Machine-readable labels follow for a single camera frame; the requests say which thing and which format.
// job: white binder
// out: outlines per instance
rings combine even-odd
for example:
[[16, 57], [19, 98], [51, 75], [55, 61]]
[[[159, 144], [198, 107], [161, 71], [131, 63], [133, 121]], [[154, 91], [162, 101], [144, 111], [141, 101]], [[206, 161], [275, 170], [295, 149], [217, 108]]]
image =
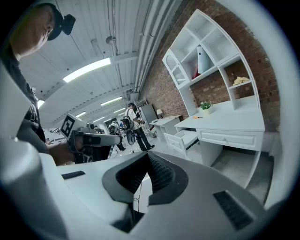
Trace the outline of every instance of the white binder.
[[204, 73], [210, 68], [210, 58], [202, 47], [197, 47], [198, 73]]

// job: red brick wall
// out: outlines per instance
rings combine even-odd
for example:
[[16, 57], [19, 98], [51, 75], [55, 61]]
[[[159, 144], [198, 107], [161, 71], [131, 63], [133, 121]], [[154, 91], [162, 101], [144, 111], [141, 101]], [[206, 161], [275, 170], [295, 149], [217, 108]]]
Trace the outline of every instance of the red brick wall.
[[[155, 110], [162, 109], [165, 116], [180, 114], [184, 119], [188, 117], [180, 93], [165, 68], [162, 58], [196, 9], [216, 21], [244, 54], [255, 78], [266, 131], [276, 131], [280, 121], [279, 95], [277, 81], [267, 54], [250, 29], [237, 16], [214, 0], [183, 0], [160, 43], [140, 98], [146, 98], [150, 104], [153, 104]], [[237, 76], [247, 77], [242, 62], [228, 66], [226, 72], [231, 81], [234, 81]], [[205, 100], [211, 100], [213, 103], [229, 100], [224, 81], [218, 71], [192, 85], [191, 93], [195, 97], [196, 106]], [[245, 84], [235, 90], [236, 98], [251, 95], [253, 95], [251, 84]]]

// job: trouser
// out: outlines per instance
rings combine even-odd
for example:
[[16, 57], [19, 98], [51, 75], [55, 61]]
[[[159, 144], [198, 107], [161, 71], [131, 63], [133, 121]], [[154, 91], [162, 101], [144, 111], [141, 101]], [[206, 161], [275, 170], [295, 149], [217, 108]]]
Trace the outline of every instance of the trouser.
[[133, 130], [133, 132], [136, 134], [135, 137], [136, 137], [137, 143], [139, 144], [142, 151], [146, 151], [147, 149], [149, 149], [151, 147], [151, 145], [149, 144], [149, 142], [146, 138], [146, 135], [141, 127], [139, 129]]
[[117, 147], [120, 151], [124, 150], [123, 144], [122, 144], [123, 138], [121, 137], [121, 142], [119, 144], [117, 144]]

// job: white pipe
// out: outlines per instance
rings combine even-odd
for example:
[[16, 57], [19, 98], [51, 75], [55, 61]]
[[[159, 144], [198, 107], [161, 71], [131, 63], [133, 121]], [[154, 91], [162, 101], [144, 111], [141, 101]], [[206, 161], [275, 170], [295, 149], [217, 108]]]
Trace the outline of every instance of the white pipe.
[[147, 22], [146, 22], [145, 31], [144, 31], [143, 37], [142, 37], [142, 43], [141, 43], [141, 49], [140, 49], [140, 53], [139, 53], [139, 59], [138, 59], [138, 62], [137, 62], [137, 69], [136, 69], [136, 75], [135, 75], [135, 88], [137, 87], [137, 84], [138, 84], [138, 78], [139, 78], [139, 75], [140, 75], [143, 54], [144, 54], [146, 42], [147, 42], [147, 39], [148, 39], [148, 34], [149, 34], [149, 31], [150, 31], [150, 27], [151, 27], [151, 24], [152, 24], [152, 20], [154, 19], [156, 10], [158, 8], [158, 4], [159, 4], [159, 0], [154, 0], [153, 1], [153, 4], [151, 6], [151, 10], [150, 10], [149, 15], [148, 15], [148, 19], [147, 19]]
[[171, 19], [170, 19], [170, 17], [169, 17], [169, 16], [170, 16], [170, 13], [171, 13], [172, 11], [174, 11], [174, 13], [175, 13], [175, 10], [174, 10], [174, 9], [177, 10], [177, 8], [179, 7], [179, 5], [180, 5], [181, 2], [182, 2], [181, 0], [174, 0], [174, 1], [172, 1], [172, 4], [171, 4], [171, 6], [169, 7], [169, 10], [168, 10], [167, 14], [165, 15], [165, 19], [164, 19], [163, 23], [161, 24], [161, 27], [160, 27], [160, 30], [159, 30], [159, 32], [158, 32], [157, 38], [156, 38], [156, 40], [155, 40], [155, 42], [154, 42], [154, 45], [153, 45], [153, 48], [152, 48], [150, 57], [148, 58], [148, 62], [147, 62], [147, 65], [146, 65], [144, 74], [142, 75], [142, 81], [141, 81], [141, 83], [140, 83], [140, 85], [139, 85], [137, 91], [139, 91], [139, 90], [141, 89], [141, 87], [143, 86], [143, 84], [144, 84], [145, 78], [146, 78], [146, 76], [147, 76], [147, 74], [148, 74], [148, 71], [149, 71], [149, 68], [150, 68], [150, 64], [151, 64], [151, 62], [153, 61], [153, 58], [154, 58], [154, 56], [155, 56], [155, 53], [156, 53], [156, 51], [157, 51], [157, 49], [158, 49], [158, 46], [159, 46], [159, 44], [160, 44], [160, 41], [161, 41], [161, 39], [162, 39], [162, 37], [163, 37], [163, 36], [162, 36], [162, 33], [165, 33], [165, 29], [167, 28], [166, 22], [167, 22], [168, 19], [171, 20], [171, 19], [173, 18], [173, 15], [172, 15], [172, 17], [171, 17]]
[[[115, 32], [117, 32], [119, 29], [118, 29], [117, 24], [116, 24], [116, 29], [114, 28], [114, 25], [115, 25], [114, 22], [116, 22], [116, 20], [114, 19], [115, 18], [114, 13], [113, 13], [114, 11], [116, 11], [114, 0], [110, 0], [109, 5], [108, 5], [108, 19], [109, 19], [109, 27], [110, 27], [110, 31], [111, 31], [110, 34], [112, 36], [116, 37]], [[118, 54], [116, 44], [117, 43], [112, 44], [112, 55], [113, 56], [117, 56], [117, 54]], [[121, 80], [119, 65], [115, 64], [115, 68], [116, 68], [117, 77], [118, 77], [118, 80], [119, 80], [119, 87], [122, 88], [123, 86], [122, 86], [122, 80]]]
[[164, 16], [164, 13], [168, 7], [170, 3], [170, 0], [164, 0], [163, 2], [163, 5], [161, 6], [160, 10], [159, 10], [159, 13], [156, 17], [156, 20], [155, 20], [155, 23], [154, 23], [154, 26], [152, 28], [152, 31], [151, 31], [151, 35], [150, 35], [150, 40], [147, 44], [147, 49], [146, 49], [146, 52], [145, 52], [145, 56], [144, 56], [144, 59], [143, 59], [143, 63], [142, 63], [142, 71], [140, 72], [139, 74], [139, 78], [138, 78], [138, 88], [140, 87], [140, 83], [142, 81], [142, 77], [143, 77], [143, 73], [145, 71], [145, 65], [146, 65], [146, 62], [147, 62], [147, 59], [148, 59], [148, 55], [149, 55], [149, 52], [150, 52], [150, 49], [152, 47], [152, 43], [156, 37], [156, 33], [158, 31], [158, 27], [159, 27], [159, 24]]

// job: fluorescent light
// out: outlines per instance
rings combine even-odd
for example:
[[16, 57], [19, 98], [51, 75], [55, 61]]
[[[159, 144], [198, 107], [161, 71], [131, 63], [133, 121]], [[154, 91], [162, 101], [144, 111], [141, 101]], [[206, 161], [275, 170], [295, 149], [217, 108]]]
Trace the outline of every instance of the fluorescent light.
[[122, 109], [119, 109], [119, 110], [117, 110], [117, 111], [114, 111], [113, 113], [116, 113], [116, 112], [118, 112], [118, 111], [122, 111], [122, 110], [124, 110], [124, 109], [125, 109], [125, 107], [122, 108]]
[[89, 71], [95, 70], [97, 68], [103, 67], [105, 65], [111, 64], [111, 61], [109, 58], [102, 59], [97, 62], [93, 62], [89, 65], [86, 65], [85, 67], [82, 67], [81, 69], [76, 70], [75, 72], [72, 72], [68, 76], [64, 77], [63, 80], [66, 81], [67, 83]]
[[43, 100], [38, 100], [38, 102], [37, 102], [37, 109], [39, 109], [41, 107], [41, 105], [44, 104], [44, 102], [45, 101], [43, 101]]
[[105, 105], [105, 104], [112, 103], [112, 102], [117, 101], [117, 100], [120, 100], [120, 99], [122, 99], [122, 97], [117, 97], [117, 98], [115, 98], [115, 99], [113, 99], [113, 100], [110, 100], [110, 101], [108, 101], [108, 102], [106, 102], [106, 103], [101, 103], [100, 105], [103, 106], [103, 105]]
[[95, 120], [95, 121], [93, 121], [93, 122], [97, 122], [97, 121], [99, 121], [99, 120], [101, 120], [101, 119], [103, 119], [104, 117], [102, 117], [102, 118], [99, 118], [99, 119], [97, 119], [97, 120]]
[[84, 114], [86, 114], [86, 112], [82, 112], [82, 113], [78, 114], [76, 117], [79, 118], [80, 116], [82, 116]]
[[110, 118], [110, 119], [107, 119], [107, 120], [105, 120], [104, 122], [107, 122], [107, 121], [109, 121], [109, 120], [111, 120], [111, 118]]

